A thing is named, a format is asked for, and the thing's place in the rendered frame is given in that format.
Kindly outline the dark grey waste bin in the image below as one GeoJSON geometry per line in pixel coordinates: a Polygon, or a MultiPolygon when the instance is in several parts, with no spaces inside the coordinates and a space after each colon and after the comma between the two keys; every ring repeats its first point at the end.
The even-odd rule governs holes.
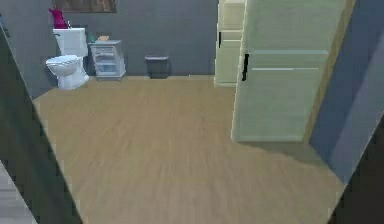
{"type": "Polygon", "coordinates": [[[145,62],[151,79],[165,79],[169,76],[168,56],[146,56],[145,62]]]}

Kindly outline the pale green room door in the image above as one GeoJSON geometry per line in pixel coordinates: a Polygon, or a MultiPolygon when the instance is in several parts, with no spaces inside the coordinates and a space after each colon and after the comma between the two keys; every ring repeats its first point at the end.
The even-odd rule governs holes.
{"type": "Polygon", "coordinates": [[[231,137],[300,142],[349,0],[246,0],[231,137]],[[241,81],[244,54],[246,81],[241,81]]]}

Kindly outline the framed wall picture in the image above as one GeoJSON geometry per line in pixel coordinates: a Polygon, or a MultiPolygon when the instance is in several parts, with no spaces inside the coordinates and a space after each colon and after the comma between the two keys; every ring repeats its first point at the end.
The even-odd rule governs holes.
{"type": "Polygon", "coordinates": [[[55,7],[70,13],[116,13],[116,0],[52,0],[55,7]]]}

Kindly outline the grey bedside cabinet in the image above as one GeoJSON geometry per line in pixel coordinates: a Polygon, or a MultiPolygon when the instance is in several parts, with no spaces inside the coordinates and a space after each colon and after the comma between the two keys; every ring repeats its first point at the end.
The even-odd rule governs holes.
{"type": "Polygon", "coordinates": [[[121,40],[89,43],[97,79],[121,80],[126,73],[121,40]]]}

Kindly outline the magenta spray bottle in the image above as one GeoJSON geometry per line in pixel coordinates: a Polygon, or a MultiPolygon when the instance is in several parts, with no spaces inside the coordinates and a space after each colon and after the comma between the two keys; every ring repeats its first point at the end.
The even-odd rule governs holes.
{"type": "Polygon", "coordinates": [[[59,9],[51,9],[49,8],[49,12],[53,17],[54,28],[55,29],[67,29],[67,24],[64,21],[62,11],[59,9]]]}

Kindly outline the white toilet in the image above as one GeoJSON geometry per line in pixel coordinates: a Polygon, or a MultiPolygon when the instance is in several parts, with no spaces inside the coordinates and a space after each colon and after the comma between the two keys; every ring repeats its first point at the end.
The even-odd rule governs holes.
{"type": "Polygon", "coordinates": [[[88,56],[88,45],[84,28],[54,29],[54,37],[60,55],[46,60],[46,66],[57,78],[58,87],[73,90],[89,80],[84,69],[84,58],[88,56]]]}

